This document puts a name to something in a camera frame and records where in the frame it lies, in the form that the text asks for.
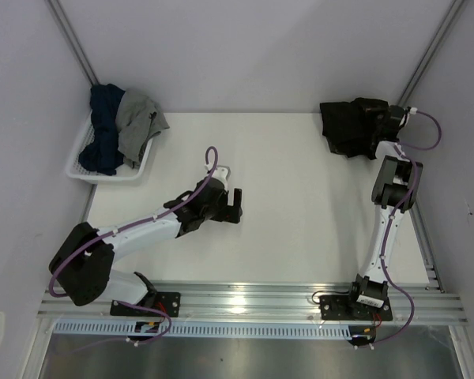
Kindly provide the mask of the black shorts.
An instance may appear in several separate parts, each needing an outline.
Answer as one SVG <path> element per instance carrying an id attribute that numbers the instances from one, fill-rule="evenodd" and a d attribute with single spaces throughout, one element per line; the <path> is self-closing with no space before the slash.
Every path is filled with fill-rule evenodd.
<path id="1" fill-rule="evenodd" d="M 356 98 L 319 104 L 322 136 L 333 154 L 375 159 L 374 134 L 389 109 L 385 100 Z"/>

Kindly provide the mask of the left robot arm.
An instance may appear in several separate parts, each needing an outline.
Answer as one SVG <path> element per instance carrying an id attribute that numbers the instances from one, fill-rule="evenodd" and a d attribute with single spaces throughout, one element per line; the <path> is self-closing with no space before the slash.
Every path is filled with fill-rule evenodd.
<path id="1" fill-rule="evenodd" d="M 76 225 L 52 258 L 48 269 L 53 297 L 68 297 L 75 306 L 109 300 L 114 315 L 150 314 L 161 303 L 152 282 L 139 272 L 123 273 L 113 265 L 124 257 L 156 243 L 181 238 L 207 221 L 238 224 L 243 215 L 243 192 L 228 190 L 221 178 L 205 178 L 149 216 L 121 226 L 94 228 Z"/>

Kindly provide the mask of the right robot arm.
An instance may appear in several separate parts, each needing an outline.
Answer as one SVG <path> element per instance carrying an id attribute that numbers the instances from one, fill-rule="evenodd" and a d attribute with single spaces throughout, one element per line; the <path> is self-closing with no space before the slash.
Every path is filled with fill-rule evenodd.
<path id="1" fill-rule="evenodd" d="M 372 112 L 375 130 L 371 138 L 371 152 L 381 162 L 371 193 L 376 206 L 374 231 L 367 259 L 361 274 L 352 284 L 346 297 L 346 312 L 356 319 L 374 320 L 387 315 L 388 290 L 392 283 L 389 264 L 397 232 L 406 212 L 414 205 L 423 165 L 410 160 L 398 140 L 398 132 L 406 125 L 408 111 L 391 106 L 387 111 Z"/>

